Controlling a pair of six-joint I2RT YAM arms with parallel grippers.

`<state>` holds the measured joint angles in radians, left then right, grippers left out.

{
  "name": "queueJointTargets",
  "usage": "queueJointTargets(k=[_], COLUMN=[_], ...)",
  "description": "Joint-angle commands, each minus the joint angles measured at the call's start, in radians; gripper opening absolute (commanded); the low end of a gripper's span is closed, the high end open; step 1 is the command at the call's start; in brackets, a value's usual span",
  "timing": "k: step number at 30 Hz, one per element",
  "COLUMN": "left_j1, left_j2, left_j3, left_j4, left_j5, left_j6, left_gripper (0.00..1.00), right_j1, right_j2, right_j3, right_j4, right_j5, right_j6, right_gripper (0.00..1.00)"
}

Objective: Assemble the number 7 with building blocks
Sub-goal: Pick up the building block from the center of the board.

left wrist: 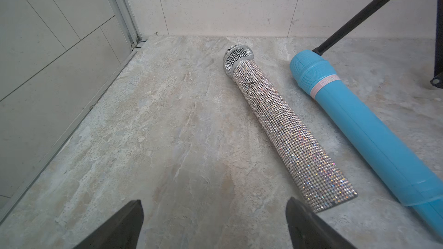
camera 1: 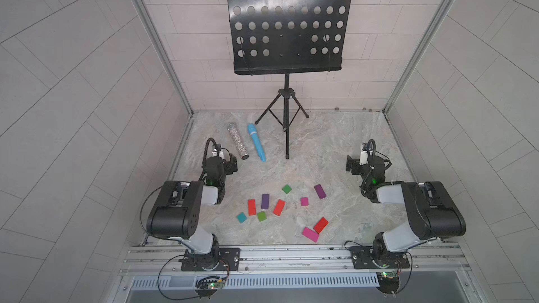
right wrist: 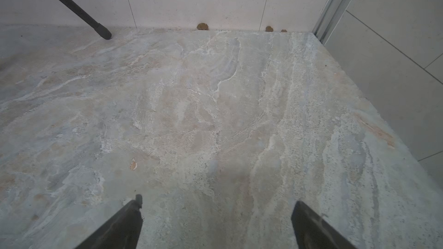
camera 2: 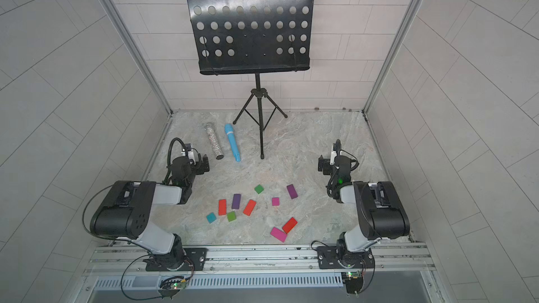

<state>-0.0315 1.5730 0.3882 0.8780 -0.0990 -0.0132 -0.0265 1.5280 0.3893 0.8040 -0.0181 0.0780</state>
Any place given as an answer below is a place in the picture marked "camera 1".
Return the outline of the green square block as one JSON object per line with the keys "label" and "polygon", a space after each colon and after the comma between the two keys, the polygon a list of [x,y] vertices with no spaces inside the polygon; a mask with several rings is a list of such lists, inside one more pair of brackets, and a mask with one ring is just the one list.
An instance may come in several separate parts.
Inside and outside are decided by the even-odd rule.
{"label": "green square block", "polygon": [[289,194],[291,191],[292,191],[292,188],[289,186],[289,185],[284,185],[282,187],[282,191],[285,193],[285,194]]}

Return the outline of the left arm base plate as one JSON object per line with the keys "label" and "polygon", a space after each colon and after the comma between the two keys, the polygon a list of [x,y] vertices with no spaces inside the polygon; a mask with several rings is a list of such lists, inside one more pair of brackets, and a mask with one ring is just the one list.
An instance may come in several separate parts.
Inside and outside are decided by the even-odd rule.
{"label": "left arm base plate", "polygon": [[239,248],[213,249],[209,254],[198,255],[185,251],[182,272],[225,272],[237,271],[240,261]]}

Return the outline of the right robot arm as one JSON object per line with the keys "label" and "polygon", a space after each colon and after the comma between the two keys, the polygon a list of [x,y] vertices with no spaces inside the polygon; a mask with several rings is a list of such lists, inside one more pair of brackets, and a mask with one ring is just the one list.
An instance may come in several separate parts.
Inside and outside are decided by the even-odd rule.
{"label": "right robot arm", "polygon": [[398,227],[376,234],[371,247],[352,249],[352,255],[366,256],[381,269],[403,265],[411,248],[466,232],[465,219],[441,182],[387,182],[385,172],[391,165],[376,150],[373,139],[362,145],[360,157],[346,157],[345,170],[362,179],[363,197],[371,203],[400,204],[406,209],[406,220]]}

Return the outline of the purple rectangular block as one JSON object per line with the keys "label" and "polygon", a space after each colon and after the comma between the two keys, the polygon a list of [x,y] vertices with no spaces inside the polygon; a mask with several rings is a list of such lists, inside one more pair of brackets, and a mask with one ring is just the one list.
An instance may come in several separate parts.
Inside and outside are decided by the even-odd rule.
{"label": "purple rectangular block", "polygon": [[325,199],[327,198],[326,192],[324,191],[323,186],[321,185],[315,185],[314,190],[318,196],[319,199]]}

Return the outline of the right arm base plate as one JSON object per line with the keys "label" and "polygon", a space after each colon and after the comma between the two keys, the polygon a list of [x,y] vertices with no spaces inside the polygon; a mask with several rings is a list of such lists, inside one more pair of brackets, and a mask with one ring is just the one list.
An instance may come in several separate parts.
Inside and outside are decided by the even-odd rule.
{"label": "right arm base plate", "polygon": [[405,252],[389,252],[384,248],[354,245],[349,248],[355,269],[409,269],[410,257]]}

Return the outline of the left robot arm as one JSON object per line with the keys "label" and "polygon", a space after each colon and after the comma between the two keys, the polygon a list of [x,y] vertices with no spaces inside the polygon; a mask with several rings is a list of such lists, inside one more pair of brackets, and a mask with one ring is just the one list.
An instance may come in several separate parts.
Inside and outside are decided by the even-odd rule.
{"label": "left robot arm", "polygon": [[228,175],[238,171],[237,157],[225,159],[223,148],[212,137],[208,138],[202,159],[202,173],[198,180],[167,180],[151,195],[157,198],[144,217],[139,213],[143,231],[150,237],[176,241],[187,251],[182,260],[183,270],[214,270],[221,263],[219,242],[214,234],[199,226],[203,206],[222,203]]}

